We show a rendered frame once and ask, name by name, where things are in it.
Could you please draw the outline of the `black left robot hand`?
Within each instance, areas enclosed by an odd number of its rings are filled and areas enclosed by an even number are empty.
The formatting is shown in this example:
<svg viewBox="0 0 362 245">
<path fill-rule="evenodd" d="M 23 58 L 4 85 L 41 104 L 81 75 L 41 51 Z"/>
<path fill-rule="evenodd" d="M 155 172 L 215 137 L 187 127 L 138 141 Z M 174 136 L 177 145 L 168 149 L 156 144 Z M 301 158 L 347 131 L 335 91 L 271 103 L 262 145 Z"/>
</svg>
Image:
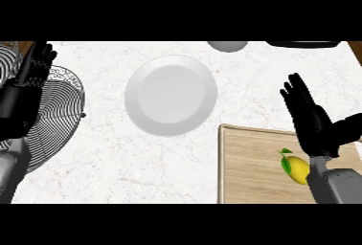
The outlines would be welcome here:
<svg viewBox="0 0 362 245">
<path fill-rule="evenodd" d="M 36 121 L 42 86 L 54 57 L 51 45 L 35 41 L 16 76 L 0 87 L 0 142 L 22 138 Z"/>
</svg>

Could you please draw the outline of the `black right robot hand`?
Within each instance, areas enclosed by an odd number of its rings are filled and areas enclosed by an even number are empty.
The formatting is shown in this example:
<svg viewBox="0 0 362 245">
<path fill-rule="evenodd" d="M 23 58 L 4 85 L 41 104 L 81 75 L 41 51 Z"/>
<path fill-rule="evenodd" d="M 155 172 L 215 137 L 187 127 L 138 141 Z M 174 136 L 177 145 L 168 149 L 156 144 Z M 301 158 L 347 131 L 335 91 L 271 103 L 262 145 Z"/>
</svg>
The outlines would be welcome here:
<svg viewBox="0 0 362 245">
<path fill-rule="evenodd" d="M 332 122 L 322 106 L 313 101 L 310 90 L 296 73 L 288 76 L 279 93 L 302 151 L 311 157 L 338 158 L 339 146 L 356 142 L 362 137 L 362 113 Z"/>
</svg>

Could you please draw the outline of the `yellow lemon with green leaf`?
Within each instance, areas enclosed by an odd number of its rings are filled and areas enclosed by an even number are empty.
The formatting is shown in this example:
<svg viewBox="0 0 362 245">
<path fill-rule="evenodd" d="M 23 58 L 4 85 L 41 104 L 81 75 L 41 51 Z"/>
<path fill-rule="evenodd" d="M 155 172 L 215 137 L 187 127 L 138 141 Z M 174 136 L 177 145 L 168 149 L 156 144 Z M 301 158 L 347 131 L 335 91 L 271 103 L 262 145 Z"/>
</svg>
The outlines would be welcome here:
<svg viewBox="0 0 362 245">
<path fill-rule="evenodd" d="M 310 165 L 301 158 L 295 156 L 286 156 L 286 153 L 292 153 L 292 151 L 283 148 L 279 151 L 279 163 L 282 170 L 296 184 L 305 185 L 307 176 L 310 174 Z"/>
</svg>

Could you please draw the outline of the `wooden tray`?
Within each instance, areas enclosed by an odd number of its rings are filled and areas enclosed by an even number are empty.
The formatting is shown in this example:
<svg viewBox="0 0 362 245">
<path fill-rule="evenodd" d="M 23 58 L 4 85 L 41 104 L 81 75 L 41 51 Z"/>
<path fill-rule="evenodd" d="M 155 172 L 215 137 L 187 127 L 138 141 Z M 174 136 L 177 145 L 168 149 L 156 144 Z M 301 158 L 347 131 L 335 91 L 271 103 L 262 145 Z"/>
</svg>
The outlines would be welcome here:
<svg viewBox="0 0 362 245">
<path fill-rule="evenodd" d="M 308 160 L 294 132 L 221 124 L 217 132 L 217 203 L 313 203 L 310 188 L 280 167 L 279 151 Z"/>
</svg>

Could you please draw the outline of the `white round plate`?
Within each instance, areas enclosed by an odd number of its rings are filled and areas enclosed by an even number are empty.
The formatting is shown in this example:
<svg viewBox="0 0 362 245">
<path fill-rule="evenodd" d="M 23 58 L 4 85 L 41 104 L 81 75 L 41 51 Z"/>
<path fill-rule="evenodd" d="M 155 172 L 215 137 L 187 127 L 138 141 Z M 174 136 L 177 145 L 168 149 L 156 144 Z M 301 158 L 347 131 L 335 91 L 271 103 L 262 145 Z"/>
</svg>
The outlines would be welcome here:
<svg viewBox="0 0 362 245">
<path fill-rule="evenodd" d="M 217 87 L 206 66 L 169 55 L 147 61 L 128 79 L 124 106 L 132 124 L 156 136 L 177 136 L 208 119 Z"/>
</svg>

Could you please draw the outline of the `grey round object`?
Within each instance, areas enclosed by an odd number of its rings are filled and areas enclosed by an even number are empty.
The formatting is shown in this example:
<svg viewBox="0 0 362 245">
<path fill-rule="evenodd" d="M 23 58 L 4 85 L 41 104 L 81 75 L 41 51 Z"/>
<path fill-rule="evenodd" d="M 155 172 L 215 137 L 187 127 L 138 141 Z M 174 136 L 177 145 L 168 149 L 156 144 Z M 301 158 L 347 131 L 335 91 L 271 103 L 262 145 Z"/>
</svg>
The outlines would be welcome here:
<svg viewBox="0 0 362 245">
<path fill-rule="evenodd" d="M 209 41 L 208 44 L 223 53 L 234 53 L 246 46 L 245 41 Z"/>
</svg>

